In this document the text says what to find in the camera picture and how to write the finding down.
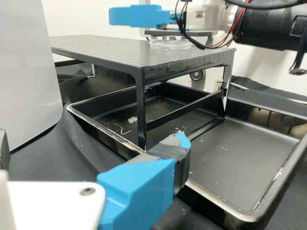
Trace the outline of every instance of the wire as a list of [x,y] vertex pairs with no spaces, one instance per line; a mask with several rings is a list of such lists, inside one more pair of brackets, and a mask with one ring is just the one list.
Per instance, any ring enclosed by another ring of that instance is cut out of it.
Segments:
[[241,26],[238,26],[237,32],[232,36],[232,38],[229,41],[226,42],[226,40],[229,37],[229,35],[233,32],[233,30],[234,30],[235,26],[238,24],[239,20],[243,18],[242,15],[245,13],[245,8],[242,8],[240,10],[240,12],[238,13],[238,15],[236,16],[236,18],[234,20],[234,23],[231,26],[228,34],[220,42],[218,42],[218,43],[216,43],[214,45],[211,45],[211,46],[204,46],[203,44],[199,43],[198,41],[194,40],[189,35],[187,35],[187,31],[186,31],[186,26],[187,26],[187,8],[188,8],[189,1],[188,0],[185,1],[185,4],[182,7],[181,15],[180,15],[179,18],[177,16],[178,3],[179,3],[179,0],[177,0],[176,6],[175,6],[175,19],[176,19],[176,22],[178,24],[179,30],[180,30],[181,34],[187,40],[189,40],[191,43],[193,43],[199,49],[218,49],[218,48],[221,48],[221,47],[224,47],[224,46],[230,44],[233,41],[234,37],[238,34],[239,29],[240,29]]
[[236,6],[252,10],[275,10],[275,9],[288,8],[307,3],[307,0],[292,0],[283,3],[280,2],[280,3],[272,3],[270,5],[262,5],[262,4],[260,5],[260,4],[242,2],[241,0],[224,0],[224,1]]
[[207,46],[207,48],[214,48],[215,46],[220,46],[222,45],[226,40],[227,38],[229,37],[229,35],[231,34],[231,32],[233,31],[233,29],[235,28],[236,24],[238,23],[239,19],[242,17],[243,13],[244,13],[245,9],[242,8],[239,12],[239,14],[237,15],[237,17],[235,18],[235,21],[233,23],[233,25],[231,26],[228,34],[218,43],[214,44],[214,45],[211,45],[211,46]]

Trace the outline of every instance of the white wall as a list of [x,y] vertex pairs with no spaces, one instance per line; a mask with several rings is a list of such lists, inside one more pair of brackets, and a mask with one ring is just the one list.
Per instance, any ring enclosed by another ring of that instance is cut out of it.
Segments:
[[[170,5],[175,0],[154,0],[154,3]],[[50,36],[55,35],[104,35],[141,39],[137,28],[110,26],[108,9],[116,6],[137,4],[138,0],[42,0],[47,28]],[[292,51],[274,51],[252,46],[232,44],[237,49],[233,74],[249,77],[274,88],[295,92],[307,96],[307,75],[294,76],[288,69],[295,58]],[[55,61],[63,57],[54,56]],[[302,67],[307,68],[307,58]],[[220,70],[209,70],[207,78],[220,78]],[[181,83],[189,85],[188,78]],[[207,79],[205,89],[209,90],[214,81]]]

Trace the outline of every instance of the stainless steel tray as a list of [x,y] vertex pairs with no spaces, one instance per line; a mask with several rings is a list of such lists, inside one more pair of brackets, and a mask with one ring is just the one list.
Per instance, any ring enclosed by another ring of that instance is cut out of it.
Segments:
[[[137,143],[136,90],[122,91],[71,104],[83,128],[112,150],[130,159],[143,150]],[[146,118],[154,119],[204,96],[204,92],[173,84],[152,87],[146,92]],[[153,146],[177,130],[186,134],[215,117],[201,108],[148,132]],[[307,136],[298,139],[264,127],[226,117],[225,121],[192,141],[190,175],[186,186],[208,199],[230,221],[257,223],[276,201],[287,179],[306,152]],[[219,223],[229,228],[225,220]],[[233,224],[240,228],[242,224]]]

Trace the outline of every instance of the white panel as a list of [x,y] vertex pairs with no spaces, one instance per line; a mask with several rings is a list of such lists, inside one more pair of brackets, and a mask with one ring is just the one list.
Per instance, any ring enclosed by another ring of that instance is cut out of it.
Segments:
[[53,126],[62,101],[40,0],[0,1],[0,124],[10,150]]
[[7,180],[7,172],[5,170],[0,170],[0,229],[15,230]]
[[[99,184],[8,182],[7,186],[17,230],[97,229],[106,197]],[[81,195],[85,189],[94,193]]]

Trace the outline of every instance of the table leg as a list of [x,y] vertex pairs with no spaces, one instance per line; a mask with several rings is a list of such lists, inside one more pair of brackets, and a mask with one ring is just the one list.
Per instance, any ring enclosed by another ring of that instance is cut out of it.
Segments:
[[146,150],[145,88],[143,77],[136,77],[135,83],[137,87],[138,145]]

